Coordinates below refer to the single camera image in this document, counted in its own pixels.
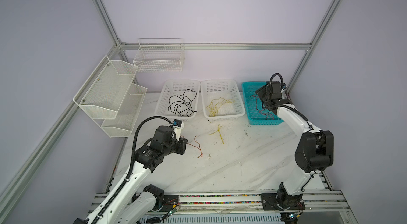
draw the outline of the black rope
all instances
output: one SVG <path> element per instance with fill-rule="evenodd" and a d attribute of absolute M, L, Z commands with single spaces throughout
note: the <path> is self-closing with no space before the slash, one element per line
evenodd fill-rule
<path fill-rule="evenodd" d="M 195 93 L 194 98 L 191 100 L 190 97 L 186 96 L 185 93 L 191 91 Z M 177 97 L 180 100 L 171 102 L 171 98 Z M 181 96 L 173 95 L 168 99 L 168 110 L 174 113 L 176 116 L 191 116 L 194 112 L 192 108 L 192 101 L 197 97 L 197 92 L 191 89 L 186 89 Z"/>
<path fill-rule="evenodd" d="M 110 204 L 113 202 L 113 200 L 116 198 L 116 196 L 119 194 L 119 192 L 123 189 L 123 187 L 128 183 L 128 180 L 130 178 L 130 176 L 133 174 L 133 166 L 134 166 L 134 162 L 135 162 L 135 145 L 137 143 L 137 136 L 138 136 L 138 132 L 141 129 L 141 126 L 143 126 L 146 122 L 152 120 L 152 119 L 164 119 L 166 120 L 169 124 L 171 124 L 171 121 L 168 120 L 165 117 L 162 116 L 152 116 L 150 118 L 145 119 L 144 121 L 142 121 L 140 123 L 140 125 L 137 127 L 137 130 L 135 131 L 134 134 L 134 139 L 133 139 L 133 149 L 131 151 L 131 159 L 130 159 L 130 167 L 129 167 L 129 171 L 125 177 L 125 179 L 122 181 L 122 183 L 120 184 L 120 186 L 117 188 L 117 190 L 113 193 L 113 195 L 109 198 L 109 200 L 106 202 L 106 204 L 103 206 L 103 208 L 99 211 L 98 215 L 93 219 L 92 224 L 96 224 L 98 222 L 98 220 L 100 218 L 103 217 L 104 212 L 106 211 L 106 209 L 110 206 Z"/>

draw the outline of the gray marble vein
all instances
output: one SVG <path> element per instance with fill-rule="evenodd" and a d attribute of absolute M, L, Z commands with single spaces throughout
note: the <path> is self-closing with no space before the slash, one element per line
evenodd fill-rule
<path fill-rule="evenodd" d="M 144 119 L 154 115 L 159 93 L 145 96 L 135 129 Z M 217 131 L 222 126 L 222 143 Z M 151 120 L 143 125 L 137 138 L 137 148 L 154 135 L 164 120 Z M 190 144 L 201 144 L 203 157 L 198 149 L 187 145 L 184 155 L 171 154 L 164 158 L 153 174 L 140 187 L 139 192 L 154 184 L 167 192 L 209 191 L 259 191 L 277 189 L 296 166 L 294 151 L 299 138 L 286 123 L 277 126 L 251 126 L 247 116 L 237 120 L 210 123 L 203 115 L 201 99 L 194 119 L 185 123 L 182 135 Z M 115 172 L 113 186 L 125 173 L 131 157 L 132 134 Z M 307 190 L 324 189 L 316 176 L 307 185 Z"/>

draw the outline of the yellow string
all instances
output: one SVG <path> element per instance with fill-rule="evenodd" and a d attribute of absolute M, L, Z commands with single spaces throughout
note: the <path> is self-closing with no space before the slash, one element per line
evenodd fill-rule
<path fill-rule="evenodd" d="M 215 105 L 214 104 L 214 100 L 221 100 L 220 102 L 216 102 Z M 210 104 L 206 107 L 206 109 L 208 109 L 209 111 L 209 117 L 213 117 L 216 116 L 219 113 L 219 109 L 221 108 L 222 105 L 226 104 L 226 103 L 233 103 L 234 100 L 233 99 L 225 99 L 220 97 L 219 99 L 213 99 Z"/>
<path fill-rule="evenodd" d="M 215 131 L 214 133 L 211 133 L 210 135 L 215 134 L 216 132 L 219 132 L 219 135 L 220 135 L 220 137 L 221 137 L 222 143 L 225 144 L 225 142 L 223 141 L 223 138 L 222 138 L 222 134 L 221 134 L 221 128 L 222 128 L 222 127 L 223 127 L 223 125 L 220 126 L 220 124 L 218 124 L 218 130 Z"/>

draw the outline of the blue basket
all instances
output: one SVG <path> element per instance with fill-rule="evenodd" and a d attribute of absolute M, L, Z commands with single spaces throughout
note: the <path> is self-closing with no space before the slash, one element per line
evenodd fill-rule
<path fill-rule="evenodd" d="M 247 118 L 250 125 L 279 125 L 284 122 L 273 112 L 263 110 L 261 100 L 255 91 L 265 85 L 266 82 L 242 83 L 243 99 L 245 100 Z"/>

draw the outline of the marble table top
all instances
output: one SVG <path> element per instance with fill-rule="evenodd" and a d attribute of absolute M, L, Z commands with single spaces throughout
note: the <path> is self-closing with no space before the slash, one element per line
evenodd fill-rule
<path fill-rule="evenodd" d="M 146 118 L 154 115 L 159 93 L 145 96 L 135 129 Z M 222 127 L 223 144 L 218 124 Z M 143 125 L 137 138 L 137 148 L 153 137 L 164 120 L 151 120 Z M 182 135 L 190 144 L 201 145 L 201 152 L 191 145 L 186 146 L 184 155 L 171 154 L 164 157 L 153 174 L 143 183 L 153 184 L 166 192 L 216 192 L 216 191 L 262 191 L 277 189 L 296 166 L 294 151 L 299 138 L 285 123 L 279 125 L 249 125 L 247 115 L 237 120 L 210 123 L 203 115 L 199 99 L 198 112 L 185 122 Z M 125 173 L 131 157 L 133 134 L 127 139 L 125 149 L 116 168 L 112 186 Z M 309 182 L 306 190 L 323 190 L 319 176 Z"/>

